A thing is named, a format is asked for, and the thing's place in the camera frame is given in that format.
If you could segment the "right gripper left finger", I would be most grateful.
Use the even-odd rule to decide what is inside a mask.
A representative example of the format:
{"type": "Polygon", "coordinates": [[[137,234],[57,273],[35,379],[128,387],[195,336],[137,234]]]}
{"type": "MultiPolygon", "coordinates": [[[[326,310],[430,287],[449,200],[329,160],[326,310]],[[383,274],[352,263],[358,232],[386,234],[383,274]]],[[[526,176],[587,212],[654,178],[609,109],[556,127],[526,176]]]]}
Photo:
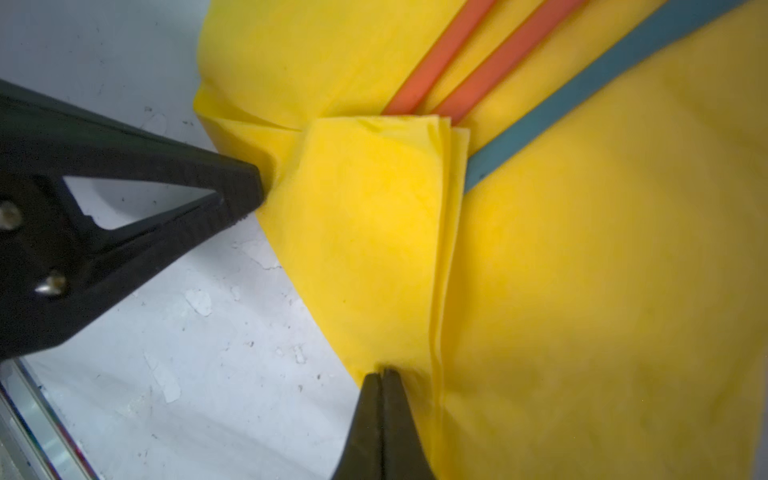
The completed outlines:
{"type": "Polygon", "coordinates": [[[383,467],[383,388],[381,376],[365,376],[333,480],[381,480],[383,467]]]}

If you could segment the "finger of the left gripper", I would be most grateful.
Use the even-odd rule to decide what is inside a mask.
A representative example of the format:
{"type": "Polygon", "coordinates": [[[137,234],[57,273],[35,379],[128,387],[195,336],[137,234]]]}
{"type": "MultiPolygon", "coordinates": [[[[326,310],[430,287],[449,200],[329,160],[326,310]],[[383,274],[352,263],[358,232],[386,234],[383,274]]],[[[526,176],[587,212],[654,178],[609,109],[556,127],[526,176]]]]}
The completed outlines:
{"type": "Polygon", "coordinates": [[[1,356],[56,347],[264,200],[257,167],[1,85],[1,356]]]}

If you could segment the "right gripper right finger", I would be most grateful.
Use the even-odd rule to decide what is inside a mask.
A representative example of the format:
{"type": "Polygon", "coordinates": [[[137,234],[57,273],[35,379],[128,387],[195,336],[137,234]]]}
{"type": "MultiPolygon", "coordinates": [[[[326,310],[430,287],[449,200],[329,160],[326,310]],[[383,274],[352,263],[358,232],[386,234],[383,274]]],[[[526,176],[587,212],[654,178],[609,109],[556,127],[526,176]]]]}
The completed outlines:
{"type": "Polygon", "coordinates": [[[381,384],[383,478],[434,480],[399,373],[384,370],[381,384]]]}

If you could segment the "yellow paper napkin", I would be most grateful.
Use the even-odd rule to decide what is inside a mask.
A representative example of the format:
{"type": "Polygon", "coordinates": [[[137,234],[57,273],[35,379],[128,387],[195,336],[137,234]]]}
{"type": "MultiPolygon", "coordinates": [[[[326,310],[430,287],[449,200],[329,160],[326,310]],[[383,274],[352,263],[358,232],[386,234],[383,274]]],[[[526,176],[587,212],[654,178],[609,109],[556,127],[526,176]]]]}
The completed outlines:
{"type": "Polygon", "coordinates": [[[468,160],[667,1],[585,1],[458,124],[543,1],[214,1],[194,107],[349,374],[399,371],[441,479],[748,479],[767,376],[767,5],[648,57],[464,191],[468,160]]]}

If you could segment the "orange plastic fork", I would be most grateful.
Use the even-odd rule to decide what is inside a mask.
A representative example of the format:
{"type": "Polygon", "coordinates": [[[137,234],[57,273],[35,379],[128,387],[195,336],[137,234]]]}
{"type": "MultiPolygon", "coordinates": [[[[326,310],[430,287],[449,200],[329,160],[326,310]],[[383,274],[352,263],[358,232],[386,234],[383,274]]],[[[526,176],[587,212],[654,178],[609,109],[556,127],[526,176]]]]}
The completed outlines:
{"type": "Polygon", "coordinates": [[[385,116],[413,114],[495,3],[495,0],[465,1],[385,106],[382,114],[385,116]]]}

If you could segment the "orange plastic spoon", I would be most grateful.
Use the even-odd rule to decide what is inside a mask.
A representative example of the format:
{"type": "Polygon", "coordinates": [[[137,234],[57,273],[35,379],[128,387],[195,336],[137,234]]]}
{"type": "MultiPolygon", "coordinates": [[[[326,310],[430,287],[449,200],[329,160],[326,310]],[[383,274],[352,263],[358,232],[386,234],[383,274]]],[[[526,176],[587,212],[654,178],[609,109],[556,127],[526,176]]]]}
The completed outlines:
{"type": "Polygon", "coordinates": [[[543,1],[431,113],[461,122],[554,30],[581,8],[581,0],[543,1]]]}

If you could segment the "teal plastic knife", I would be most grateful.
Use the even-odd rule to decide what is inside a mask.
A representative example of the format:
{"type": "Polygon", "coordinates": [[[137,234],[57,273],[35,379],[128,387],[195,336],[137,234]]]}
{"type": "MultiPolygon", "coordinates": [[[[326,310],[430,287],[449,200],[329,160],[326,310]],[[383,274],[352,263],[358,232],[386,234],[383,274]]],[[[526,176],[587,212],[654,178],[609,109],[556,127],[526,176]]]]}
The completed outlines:
{"type": "Polygon", "coordinates": [[[665,2],[572,79],[471,155],[464,191],[471,191],[617,77],[742,4],[740,0],[665,2]]]}

